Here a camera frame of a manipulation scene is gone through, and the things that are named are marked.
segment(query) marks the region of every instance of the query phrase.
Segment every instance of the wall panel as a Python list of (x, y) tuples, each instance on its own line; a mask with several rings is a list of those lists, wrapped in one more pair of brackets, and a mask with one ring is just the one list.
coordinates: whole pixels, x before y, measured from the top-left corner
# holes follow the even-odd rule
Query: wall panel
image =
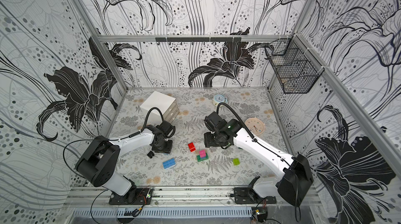
[(131, 87), (268, 86), (273, 75), (265, 48), (286, 39), (255, 42), (108, 43)]
[(322, 78), (307, 94), (283, 94), (275, 78), (272, 96), (330, 223), (401, 221), (400, 179)]
[[(53, 222), (72, 176), (63, 147), (105, 135), (123, 90), (69, 0), (0, 0), (0, 220)], [(70, 166), (87, 147), (66, 151)]]
[(301, 31), (401, 152), (401, 0), (315, 0)]
[(291, 35), (305, 0), (82, 1), (106, 35)]

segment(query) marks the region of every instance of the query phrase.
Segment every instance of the pink lego brick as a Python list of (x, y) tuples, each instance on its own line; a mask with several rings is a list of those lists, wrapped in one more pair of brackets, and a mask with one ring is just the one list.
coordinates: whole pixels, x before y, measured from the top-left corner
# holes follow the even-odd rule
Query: pink lego brick
[(204, 157), (206, 157), (206, 152), (205, 152), (205, 150), (200, 150), (200, 151), (199, 151), (199, 156), (200, 156), (201, 159), (203, 159)]

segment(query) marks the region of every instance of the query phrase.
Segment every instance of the wire basket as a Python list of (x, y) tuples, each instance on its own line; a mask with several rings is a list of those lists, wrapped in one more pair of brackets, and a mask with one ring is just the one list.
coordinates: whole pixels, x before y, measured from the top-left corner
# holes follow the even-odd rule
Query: wire basket
[(308, 93), (319, 74), (293, 41), (287, 46), (274, 52), (265, 48), (266, 56), (285, 94)]

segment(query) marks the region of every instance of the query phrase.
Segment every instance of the metal vent grille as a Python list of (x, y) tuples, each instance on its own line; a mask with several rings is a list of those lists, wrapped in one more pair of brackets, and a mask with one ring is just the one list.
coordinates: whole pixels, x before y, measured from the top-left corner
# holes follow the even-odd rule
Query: metal vent grille
[[(134, 211), (134, 207), (113, 208), (93, 208), (92, 215), (96, 218), (131, 218), (130, 214)], [(252, 214), (251, 207), (152, 207), (143, 209), (138, 218), (234, 218), (234, 217), (250, 217)], [(74, 217), (91, 217), (90, 208), (79, 208), (73, 212)]]

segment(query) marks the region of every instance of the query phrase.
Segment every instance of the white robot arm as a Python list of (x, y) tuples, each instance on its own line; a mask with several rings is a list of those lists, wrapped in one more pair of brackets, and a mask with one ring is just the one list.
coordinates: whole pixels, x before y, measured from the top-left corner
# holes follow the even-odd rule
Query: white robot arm
[[(148, 125), (148, 116), (152, 110), (157, 110), (162, 118), (158, 126)], [(136, 186), (133, 181), (122, 176), (115, 170), (118, 159), (129, 151), (150, 145), (155, 153), (170, 153), (173, 142), (169, 140), (175, 133), (175, 126), (164, 121), (163, 115), (156, 107), (149, 110), (142, 129), (131, 135), (117, 138), (96, 137), (75, 165), (93, 186), (105, 187), (113, 191), (115, 202), (120, 205), (132, 204), (137, 198)]]
[[(222, 105), (226, 106), (237, 120), (231, 119), (227, 122), (221, 118), (218, 110)], [(281, 196), (293, 206), (298, 207), (301, 204), (313, 183), (312, 172), (304, 156), (294, 157), (254, 136), (233, 108), (226, 103), (218, 104), (217, 110), (206, 116), (204, 122), (210, 130), (204, 134), (205, 147), (220, 146), (226, 149), (235, 145), (257, 157), (276, 174), (275, 177), (254, 178), (245, 192), (246, 195), (240, 195), (242, 199), (249, 198), (250, 202), (256, 203), (267, 196)]]

